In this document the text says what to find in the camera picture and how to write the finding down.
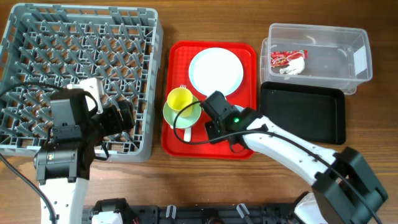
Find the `yellow plastic cup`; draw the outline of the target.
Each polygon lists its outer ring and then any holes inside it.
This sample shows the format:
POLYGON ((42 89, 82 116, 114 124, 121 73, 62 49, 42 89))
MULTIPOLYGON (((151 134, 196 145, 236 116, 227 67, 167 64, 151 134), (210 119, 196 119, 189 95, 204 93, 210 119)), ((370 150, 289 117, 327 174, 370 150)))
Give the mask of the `yellow plastic cup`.
POLYGON ((169 108, 177 114, 191 103, 193 103, 193 94, 187 88, 174 88, 167 96, 169 108))

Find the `light green bowl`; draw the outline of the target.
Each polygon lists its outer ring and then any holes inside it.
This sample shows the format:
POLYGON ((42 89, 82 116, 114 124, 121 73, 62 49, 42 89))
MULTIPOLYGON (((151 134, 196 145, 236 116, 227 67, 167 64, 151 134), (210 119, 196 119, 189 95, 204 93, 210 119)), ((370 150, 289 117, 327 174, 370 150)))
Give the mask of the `light green bowl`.
MULTIPOLYGON (((202 111, 200 105, 197 103, 197 104, 191 106, 190 109, 192 109, 192 113, 191 113, 190 116, 187 116, 187 117, 179 116, 178 117, 177 123, 176 123, 176 128, 177 129, 190 128, 200 119, 201 111, 202 111)), ((174 111, 168 105, 168 102, 166 102, 164 107, 163 107, 163 116, 164 116, 165 121, 169 125, 173 126, 174 121, 175 121, 175 117, 177 116, 177 112, 174 111)))

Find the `large light blue plate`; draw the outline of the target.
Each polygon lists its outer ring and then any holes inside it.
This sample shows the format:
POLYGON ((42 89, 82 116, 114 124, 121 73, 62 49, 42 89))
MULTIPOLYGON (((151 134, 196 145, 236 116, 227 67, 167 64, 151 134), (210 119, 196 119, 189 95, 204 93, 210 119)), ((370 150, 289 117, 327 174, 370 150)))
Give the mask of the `large light blue plate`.
POLYGON ((243 81, 244 69, 229 50, 213 47, 197 53, 189 64, 190 83, 202 95, 220 91, 224 96, 235 92, 243 81))

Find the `red ketchup sachet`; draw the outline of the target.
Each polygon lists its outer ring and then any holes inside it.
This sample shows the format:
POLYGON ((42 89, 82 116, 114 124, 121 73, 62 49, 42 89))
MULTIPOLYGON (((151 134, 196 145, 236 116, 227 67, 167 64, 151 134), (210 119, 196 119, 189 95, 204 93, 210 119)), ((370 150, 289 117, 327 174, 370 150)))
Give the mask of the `red ketchup sachet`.
POLYGON ((288 65, 291 60, 303 57, 308 58, 307 50, 294 50, 284 52, 271 52, 271 67, 288 65))

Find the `white napkin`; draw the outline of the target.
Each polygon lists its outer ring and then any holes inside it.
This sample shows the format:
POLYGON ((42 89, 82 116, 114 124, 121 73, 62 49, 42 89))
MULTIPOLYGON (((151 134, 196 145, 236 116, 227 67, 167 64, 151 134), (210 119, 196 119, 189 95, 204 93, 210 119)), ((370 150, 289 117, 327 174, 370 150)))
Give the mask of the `white napkin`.
POLYGON ((303 57, 289 61, 288 66, 279 70, 280 74, 298 75, 305 68, 305 59, 303 57))

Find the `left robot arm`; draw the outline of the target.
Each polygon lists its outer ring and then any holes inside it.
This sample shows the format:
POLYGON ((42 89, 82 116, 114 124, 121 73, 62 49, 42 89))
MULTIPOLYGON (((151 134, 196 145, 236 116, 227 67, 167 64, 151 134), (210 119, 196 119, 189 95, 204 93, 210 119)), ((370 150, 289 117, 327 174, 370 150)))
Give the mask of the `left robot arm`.
POLYGON ((95 147, 104 147, 106 136, 134 127, 132 103, 121 100, 106 107, 88 109, 90 93, 63 89, 50 97, 52 141, 34 157, 36 180, 42 193, 42 223, 81 223, 95 147))

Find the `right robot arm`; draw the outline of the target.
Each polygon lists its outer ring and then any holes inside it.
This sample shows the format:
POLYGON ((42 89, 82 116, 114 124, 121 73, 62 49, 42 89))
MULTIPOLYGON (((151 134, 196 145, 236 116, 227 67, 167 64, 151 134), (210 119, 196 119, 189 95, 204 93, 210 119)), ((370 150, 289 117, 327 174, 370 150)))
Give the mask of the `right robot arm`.
POLYGON ((200 104, 221 141, 264 154, 295 172, 312 188, 327 223, 379 221, 388 194, 362 154, 316 146, 278 127, 252 108, 239 110, 215 91, 200 104))

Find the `grey dishwasher rack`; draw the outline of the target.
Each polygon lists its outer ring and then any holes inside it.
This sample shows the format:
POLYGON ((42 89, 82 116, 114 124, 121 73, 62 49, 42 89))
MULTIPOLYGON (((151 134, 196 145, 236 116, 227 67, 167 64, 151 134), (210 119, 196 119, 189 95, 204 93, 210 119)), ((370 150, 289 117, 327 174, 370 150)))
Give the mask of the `grey dishwasher rack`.
POLYGON ((155 9, 19 3, 1 38, 1 153, 34 156, 57 87, 96 78, 99 107, 132 104, 135 125, 104 139, 111 161, 150 158, 163 29, 155 9))

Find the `black waste tray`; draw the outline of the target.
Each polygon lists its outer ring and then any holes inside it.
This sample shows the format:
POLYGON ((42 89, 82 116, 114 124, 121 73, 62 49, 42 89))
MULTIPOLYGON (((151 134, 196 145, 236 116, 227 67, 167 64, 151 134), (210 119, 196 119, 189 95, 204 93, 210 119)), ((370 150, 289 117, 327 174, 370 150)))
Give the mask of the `black waste tray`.
POLYGON ((306 141, 346 142, 345 94, 339 89, 264 82, 259 111, 306 141))

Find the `white plastic spoon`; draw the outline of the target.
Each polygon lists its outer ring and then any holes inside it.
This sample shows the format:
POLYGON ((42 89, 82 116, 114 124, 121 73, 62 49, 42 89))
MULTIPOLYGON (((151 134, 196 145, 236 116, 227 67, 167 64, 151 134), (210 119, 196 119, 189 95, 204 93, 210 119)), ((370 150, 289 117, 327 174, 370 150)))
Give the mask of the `white plastic spoon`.
POLYGON ((190 142, 192 140, 192 128, 186 126, 176 126, 177 129, 184 130, 183 140, 186 142, 190 142))

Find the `red plastic tray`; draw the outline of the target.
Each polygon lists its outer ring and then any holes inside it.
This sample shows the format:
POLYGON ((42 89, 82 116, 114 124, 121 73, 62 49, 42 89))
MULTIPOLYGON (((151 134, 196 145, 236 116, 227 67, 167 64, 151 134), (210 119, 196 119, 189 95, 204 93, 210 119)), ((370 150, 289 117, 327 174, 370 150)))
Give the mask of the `red plastic tray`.
MULTIPOLYGON (((198 100, 204 100, 206 96, 194 89, 188 77, 189 64, 194 56, 202 50, 220 47, 234 53, 243 65, 243 81, 239 88, 228 95, 229 103, 252 109, 257 109, 257 55, 248 44, 239 42, 201 42, 180 41, 173 45, 169 53, 169 67, 166 78, 165 93, 180 85, 186 85, 198 100)), ((243 149, 240 145, 229 147, 227 141, 217 144, 189 145, 180 142, 174 135, 170 125, 165 121, 162 127, 162 148, 171 156, 177 157, 201 157, 207 159, 249 159, 254 152, 243 149)))

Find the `clear plastic bin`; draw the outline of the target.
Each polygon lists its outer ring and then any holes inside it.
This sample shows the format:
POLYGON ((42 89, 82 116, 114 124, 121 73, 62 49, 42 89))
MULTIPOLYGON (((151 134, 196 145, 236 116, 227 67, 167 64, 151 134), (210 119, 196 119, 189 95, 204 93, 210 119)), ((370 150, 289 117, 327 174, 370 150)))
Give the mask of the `clear plastic bin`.
POLYGON ((371 48, 364 29, 273 23, 262 42, 259 78, 263 83, 336 88, 352 95, 372 77, 371 48), (281 74, 281 66, 271 65, 272 53, 297 51, 307 53, 299 74, 281 74))

